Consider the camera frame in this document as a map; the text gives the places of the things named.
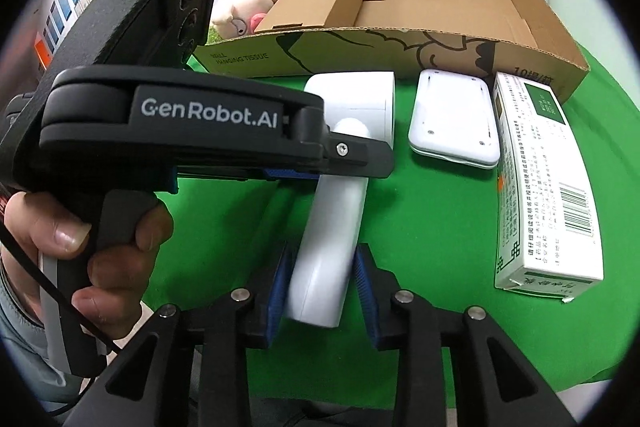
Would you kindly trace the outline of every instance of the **plush toy eye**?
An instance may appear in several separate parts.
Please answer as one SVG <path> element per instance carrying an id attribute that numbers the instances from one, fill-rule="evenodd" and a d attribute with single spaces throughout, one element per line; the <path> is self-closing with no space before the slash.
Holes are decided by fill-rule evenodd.
<path id="1" fill-rule="evenodd" d="M 239 37 L 243 36 L 246 33 L 246 24 L 244 24 L 244 21 L 242 19 L 233 19 L 231 23 L 238 30 Z"/>

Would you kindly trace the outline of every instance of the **finger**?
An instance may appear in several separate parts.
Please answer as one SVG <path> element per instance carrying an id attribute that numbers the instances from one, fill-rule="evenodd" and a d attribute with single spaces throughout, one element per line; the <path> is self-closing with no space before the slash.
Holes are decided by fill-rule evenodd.
<path id="1" fill-rule="evenodd" d="M 142 289 L 153 272 L 158 250 L 143 252 L 133 245 L 102 250 L 92 256 L 88 265 L 91 284 L 104 290 Z"/>
<path id="2" fill-rule="evenodd" d="M 166 205 L 159 203 L 146 213 L 136 227 L 136 245 L 142 251 L 153 251 L 174 233 L 174 218 Z"/>
<path id="3" fill-rule="evenodd" d="M 95 286 L 74 293 L 71 302 L 92 323 L 112 339 L 126 337 L 142 315 L 142 293 L 132 290 L 103 290 Z"/>
<path id="4" fill-rule="evenodd" d="M 14 194 L 6 204 L 4 224 L 34 261 L 38 250 L 58 259 L 75 257 L 91 229 L 48 192 Z"/>

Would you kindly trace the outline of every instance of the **orange object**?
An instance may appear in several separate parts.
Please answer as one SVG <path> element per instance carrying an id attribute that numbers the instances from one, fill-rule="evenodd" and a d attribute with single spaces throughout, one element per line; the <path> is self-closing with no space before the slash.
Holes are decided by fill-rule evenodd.
<path id="1" fill-rule="evenodd" d="M 34 44 L 34 47 L 36 48 L 36 53 L 38 54 L 38 58 L 40 59 L 42 67 L 47 69 L 47 67 L 51 63 L 51 54 L 49 53 L 47 46 L 41 38 L 38 38 L 36 40 L 36 43 Z"/>

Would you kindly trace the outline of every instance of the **triangular cutout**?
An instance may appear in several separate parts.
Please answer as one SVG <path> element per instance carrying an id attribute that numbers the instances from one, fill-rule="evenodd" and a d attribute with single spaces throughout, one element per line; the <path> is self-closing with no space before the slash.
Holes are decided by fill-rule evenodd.
<path id="1" fill-rule="evenodd" d="M 129 362 L 123 365 L 105 386 L 107 393 L 133 401 L 142 399 L 157 343 L 158 338 L 155 335 L 149 335 L 132 354 Z"/>
<path id="2" fill-rule="evenodd" d="M 537 390 L 535 384 L 518 367 L 509 353 L 496 339 L 487 339 L 489 354 L 494 365 L 500 398 L 504 402 L 512 402 L 532 396 Z"/>

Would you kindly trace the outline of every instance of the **metal bolt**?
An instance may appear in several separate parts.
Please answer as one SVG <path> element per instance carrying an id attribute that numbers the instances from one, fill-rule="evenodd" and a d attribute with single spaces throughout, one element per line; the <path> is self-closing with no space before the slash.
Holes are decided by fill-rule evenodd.
<path id="1" fill-rule="evenodd" d="M 176 308 L 173 304 L 164 304 L 160 306 L 158 315 L 160 315 L 164 319 L 168 319 L 169 317 L 173 317 L 175 315 L 175 312 L 177 311 L 178 308 Z"/>
<path id="2" fill-rule="evenodd" d="M 335 151 L 340 156 L 347 156 L 347 154 L 349 153 L 349 148 L 347 147 L 346 143 L 340 142 L 338 143 L 338 145 L 335 146 Z"/>
<path id="3" fill-rule="evenodd" d="M 236 288 L 231 292 L 231 298 L 236 302 L 246 301 L 251 296 L 247 288 Z"/>
<path id="4" fill-rule="evenodd" d="M 475 321 L 481 321 L 486 317 L 486 311 L 480 306 L 471 306 L 466 313 Z"/>
<path id="5" fill-rule="evenodd" d="M 414 300 L 414 294 L 412 294 L 409 290 L 400 290 L 396 292 L 396 301 L 402 304 L 409 304 Z"/>

